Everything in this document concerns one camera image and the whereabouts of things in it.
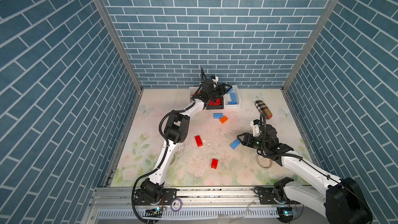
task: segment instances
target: metal mounting plate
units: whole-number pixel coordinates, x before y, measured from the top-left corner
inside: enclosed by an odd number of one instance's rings
[[[145,197],[145,194],[142,192],[141,189],[137,189],[138,194],[135,194],[134,198],[134,204],[137,206],[148,206],[152,202],[151,200],[147,199]],[[159,205],[163,204],[165,206],[170,206],[170,203],[174,198],[177,197],[177,189],[168,189],[168,188],[163,188],[162,189],[162,196],[160,197],[160,202],[158,203]]]

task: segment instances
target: red lego brick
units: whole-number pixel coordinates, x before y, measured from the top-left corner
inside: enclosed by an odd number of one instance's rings
[[[199,135],[195,136],[195,140],[196,140],[196,144],[198,145],[198,147],[201,147],[203,145],[202,140]]]
[[[223,124],[228,120],[228,118],[226,116],[223,116],[222,118],[220,118],[220,122]]]
[[[218,160],[213,158],[213,161],[211,162],[211,167],[214,169],[217,169],[217,164],[218,164]]]
[[[220,99],[216,99],[215,102],[213,101],[213,105],[214,105],[214,106],[219,106],[219,105],[221,105],[221,100],[220,100]]]

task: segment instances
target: orange lego brick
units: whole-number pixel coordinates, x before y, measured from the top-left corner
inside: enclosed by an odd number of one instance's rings
[[[228,118],[226,116],[220,118],[220,122],[223,124],[228,120]]]

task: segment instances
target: black cable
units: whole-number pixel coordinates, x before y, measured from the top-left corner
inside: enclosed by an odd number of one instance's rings
[[[162,137],[164,138],[164,140],[166,140],[166,149],[165,149],[165,151],[164,151],[162,160],[160,161],[159,165],[158,165],[154,170],[152,170],[151,172],[148,172],[147,174],[142,175],[141,177],[137,178],[137,180],[134,182],[134,186],[132,187],[132,192],[131,192],[131,205],[132,205],[132,211],[134,212],[135,216],[136,216],[141,222],[144,222],[144,223],[147,223],[147,224],[150,224],[150,223],[151,223],[151,224],[154,224],[154,223],[157,223],[157,222],[159,221],[159,220],[145,220],[145,219],[143,219],[141,216],[139,216],[137,210],[135,209],[135,205],[134,205],[134,192],[135,192],[135,188],[137,187],[138,181],[141,180],[141,179],[144,178],[144,177],[148,177],[148,176],[152,175],[152,174],[155,173],[158,169],[160,169],[160,167],[162,166],[162,164],[163,164],[163,162],[164,162],[164,160],[165,160],[165,158],[166,158],[167,150],[168,150],[168,147],[169,147],[169,140],[168,140],[168,138],[166,137],[166,135],[165,135],[165,134],[163,133],[163,131],[162,131],[163,122],[164,122],[164,121],[166,120],[166,118],[169,117],[171,114],[173,114],[173,113],[186,112],[187,110],[191,109],[194,105],[195,105],[195,100],[193,101],[193,104],[189,105],[189,106],[188,106],[187,108],[185,108],[185,109],[177,110],[177,111],[172,110],[171,112],[167,113],[167,114],[162,118],[162,120],[161,120],[160,123],[159,123],[159,132],[160,132],[160,134],[162,135]]]
[[[302,206],[301,213],[299,214],[299,216],[297,218],[292,219],[291,222],[300,218],[300,216],[302,215],[303,212],[304,212],[304,205]]]

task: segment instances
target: roll of tape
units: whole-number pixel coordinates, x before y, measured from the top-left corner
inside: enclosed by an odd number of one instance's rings
[[[182,208],[182,201],[180,198],[175,198],[172,200],[170,203],[170,208],[172,209],[173,212],[178,212]]]

